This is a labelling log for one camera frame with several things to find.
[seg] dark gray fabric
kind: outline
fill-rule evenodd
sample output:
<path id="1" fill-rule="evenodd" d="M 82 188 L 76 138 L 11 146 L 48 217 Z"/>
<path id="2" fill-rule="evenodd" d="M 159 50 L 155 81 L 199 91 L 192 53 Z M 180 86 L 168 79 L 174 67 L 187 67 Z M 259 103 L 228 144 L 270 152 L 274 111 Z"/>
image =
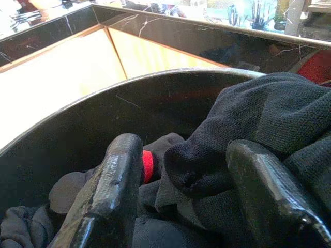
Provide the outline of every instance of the dark gray fabric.
<path id="1" fill-rule="evenodd" d="M 177 204 L 177 218 L 187 226 L 195 226 L 201 230 L 206 230 L 193 209 L 193 199 L 188 199 Z"/>
<path id="2" fill-rule="evenodd" d="M 157 180 L 139 187 L 137 216 L 145 214 L 149 214 L 154 218 L 159 216 L 155 209 L 155 200 L 159 186 L 160 180 Z"/>
<path id="3" fill-rule="evenodd" d="M 166 150 L 173 145 L 183 142 L 184 139 L 176 133 L 169 133 L 161 138 L 157 139 L 153 143 L 144 146 L 144 150 L 151 151 L 153 153 L 154 169 L 153 176 L 150 182 L 161 178 L 163 168 L 163 156 Z"/>
<path id="4" fill-rule="evenodd" d="M 178 223 L 141 216 L 136 219 L 132 247 L 217 248 L 218 242 Z"/>
<path id="5" fill-rule="evenodd" d="M 54 237 L 46 206 L 14 207 L 1 223 L 1 248 L 44 248 Z"/>
<path id="6" fill-rule="evenodd" d="M 170 148 L 165 169 L 193 198 L 232 188 L 225 151 L 229 141 L 260 143 L 282 160 L 330 128 L 331 89 L 290 73 L 273 73 L 221 92 L 207 119 L 185 142 Z"/>
<path id="7" fill-rule="evenodd" d="M 166 151 L 157 211 L 167 217 L 176 211 L 183 215 L 180 207 L 193 199 L 195 215 L 204 228 L 223 234 L 226 246 L 250 247 L 225 161 L 228 143 L 239 138 L 263 144 L 281 160 L 287 158 L 284 164 L 292 170 L 321 168 L 311 188 L 327 206 L 331 150 L 325 139 L 330 109 L 329 88 L 290 73 L 270 74 L 223 90 L 192 136 Z M 310 147 L 323 135 L 319 145 Z M 307 156 L 308 160 L 298 159 Z M 301 181 L 308 186 L 307 179 Z"/>
<path id="8" fill-rule="evenodd" d="M 50 208 L 56 213 L 67 214 L 78 192 L 97 168 L 98 166 L 85 173 L 72 172 L 64 175 L 49 193 Z"/>
<path id="9" fill-rule="evenodd" d="M 331 135 L 295 152 L 283 163 L 325 208 L 331 210 Z"/>

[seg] wooden surface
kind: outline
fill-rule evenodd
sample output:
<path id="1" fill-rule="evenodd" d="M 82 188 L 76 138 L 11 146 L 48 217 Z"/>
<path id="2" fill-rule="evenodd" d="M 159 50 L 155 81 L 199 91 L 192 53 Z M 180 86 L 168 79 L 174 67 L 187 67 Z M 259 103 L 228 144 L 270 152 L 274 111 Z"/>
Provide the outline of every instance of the wooden surface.
<path id="1" fill-rule="evenodd" d="M 0 148 L 61 107 L 125 79 L 102 29 L 0 73 Z"/>
<path id="2" fill-rule="evenodd" d="M 70 36 L 70 37 L 68 37 L 66 39 L 63 39 L 63 40 L 61 40 L 59 42 L 56 42 L 56 43 L 54 43 L 52 45 L 49 45 L 48 47 L 45 47 L 43 49 L 40 49 L 37 52 L 34 52 L 32 54 L 29 54 L 29 55 L 24 56 L 24 57 L 19 58 L 19 59 L 16 59 L 16 60 L 14 60 L 13 62 L 11 62 L 9 64 L 6 64 L 4 66 L 1 66 L 0 67 L 0 73 L 2 73 L 4 71 L 7 71 L 7 70 L 10 70 L 10 69 L 12 69 L 12 68 L 14 68 L 16 66 L 19 66 L 19 65 L 25 63 L 25 62 L 28 62 L 31 59 L 34 59 L 36 57 L 39 57 L 42 54 L 44 54 L 45 52 L 47 52 L 48 50 L 53 49 L 53 48 L 55 48 L 55 47 L 57 47 L 57 46 L 59 46 L 59 45 L 61 45 L 63 43 L 66 43 L 69 40 L 72 40 L 72 39 L 77 38 L 77 37 L 85 37 L 85 36 L 87 36 L 87 35 L 89 35 L 91 33 L 94 33 L 96 31 L 100 30 L 100 29 L 102 29 L 102 25 L 101 24 L 95 25 L 95 26 L 90 27 L 90 28 L 88 28 L 88 29 L 86 29 L 84 31 L 81 31 L 81 32 L 79 32 L 79 33 L 77 33 L 75 35 L 72 35 L 72 36 Z"/>
<path id="3" fill-rule="evenodd" d="M 187 67 L 226 67 L 112 28 L 109 33 L 128 78 Z"/>

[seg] black bin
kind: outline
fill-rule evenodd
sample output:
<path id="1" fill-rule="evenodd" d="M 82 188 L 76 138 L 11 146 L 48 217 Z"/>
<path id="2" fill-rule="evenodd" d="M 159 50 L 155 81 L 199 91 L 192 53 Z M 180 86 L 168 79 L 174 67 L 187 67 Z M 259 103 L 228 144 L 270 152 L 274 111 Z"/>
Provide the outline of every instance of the black bin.
<path id="1" fill-rule="evenodd" d="M 0 219 L 9 207 L 46 203 L 61 176 L 98 165 L 119 134 L 137 134 L 144 144 L 169 132 L 189 137 L 222 89 L 262 75 L 177 69 L 124 81 L 64 107 L 0 151 Z"/>

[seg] red object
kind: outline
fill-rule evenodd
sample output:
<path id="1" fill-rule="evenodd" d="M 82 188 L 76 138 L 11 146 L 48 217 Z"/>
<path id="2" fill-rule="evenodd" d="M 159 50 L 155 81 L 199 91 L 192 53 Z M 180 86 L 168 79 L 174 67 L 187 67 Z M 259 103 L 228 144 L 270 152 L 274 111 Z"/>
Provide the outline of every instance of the red object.
<path id="1" fill-rule="evenodd" d="M 29 0 L 18 0 L 23 8 L 23 13 L 32 12 L 38 10 Z"/>
<path id="2" fill-rule="evenodd" d="M 144 184 L 148 183 L 153 175 L 154 161 L 151 151 L 143 150 L 143 165 L 144 165 Z"/>
<path id="3" fill-rule="evenodd" d="M 331 50 L 320 50 L 298 71 L 299 75 L 321 84 L 331 80 Z"/>

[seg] black cloth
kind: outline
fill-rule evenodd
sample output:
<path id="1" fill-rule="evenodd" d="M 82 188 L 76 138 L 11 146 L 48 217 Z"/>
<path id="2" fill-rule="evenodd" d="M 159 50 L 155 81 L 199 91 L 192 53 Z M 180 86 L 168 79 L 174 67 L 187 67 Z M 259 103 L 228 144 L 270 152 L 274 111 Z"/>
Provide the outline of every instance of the black cloth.
<path id="1" fill-rule="evenodd" d="M 59 230 L 64 216 L 56 216 L 48 205 L 13 207 L 1 223 L 1 248 L 44 248 Z"/>
<path id="2" fill-rule="evenodd" d="M 172 221 L 136 218 L 132 247 L 135 248 L 217 248 L 206 238 L 208 234 Z"/>
<path id="3" fill-rule="evenodd" d="M 151 151 L 153 153 L 154 169 L 150 182 L 161 178 L 164 153 L 173 145 L 176 145 L 183 141 L 184 139 L 178 134 L 169 133 L 157 139 L 153 143 L 144 146 L 144 150 Z"/>
<path id="4" fill-rule="evenodd" d="M 164 155 L 155 207 L 249 247 L 250 234 L 225 161 L 228 143 L 262 144 L 330 211 L 331 90 L 290 73 L 274 73 L 223 90 L 188 140 Z"/>
<path id="5" fill-rule="evenodd" d="M 50 208 L 56 213 L 67 214 L 78 192 L 90 180 L 97 168 L 98 166 L 85 173 L 72 172 L 64 175 L 49 193 Z"/>

